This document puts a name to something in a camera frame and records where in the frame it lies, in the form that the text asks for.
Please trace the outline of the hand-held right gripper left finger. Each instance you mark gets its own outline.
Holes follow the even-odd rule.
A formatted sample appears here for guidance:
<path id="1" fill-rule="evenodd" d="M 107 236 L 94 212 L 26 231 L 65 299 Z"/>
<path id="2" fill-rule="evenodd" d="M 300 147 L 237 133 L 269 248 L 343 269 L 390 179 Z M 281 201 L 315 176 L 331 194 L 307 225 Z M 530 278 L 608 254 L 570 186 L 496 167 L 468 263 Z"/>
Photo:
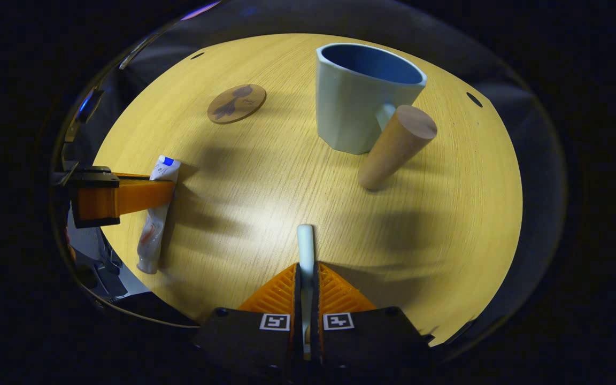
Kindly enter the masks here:
<path id="1" fill-rule="evenodd" d="M 194 339 L 205 363 L 238 375 L 284 375 L 302 341 L 300 275 L 290 265 L 236 309 L 214 309 Z"/>

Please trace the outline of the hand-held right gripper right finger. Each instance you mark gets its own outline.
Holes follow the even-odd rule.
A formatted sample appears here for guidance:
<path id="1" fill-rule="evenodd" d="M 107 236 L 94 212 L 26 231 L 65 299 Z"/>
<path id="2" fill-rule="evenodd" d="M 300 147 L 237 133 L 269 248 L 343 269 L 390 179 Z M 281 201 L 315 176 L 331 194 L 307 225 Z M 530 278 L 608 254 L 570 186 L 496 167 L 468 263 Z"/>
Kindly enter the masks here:
<path id="1" fill-rule="evenodd" d="M 376 307 L 324 263 L 311 276 L 311 361 L 327 375 L 403 375 L 433 364 L 429 342 L 398 306 Z"/>

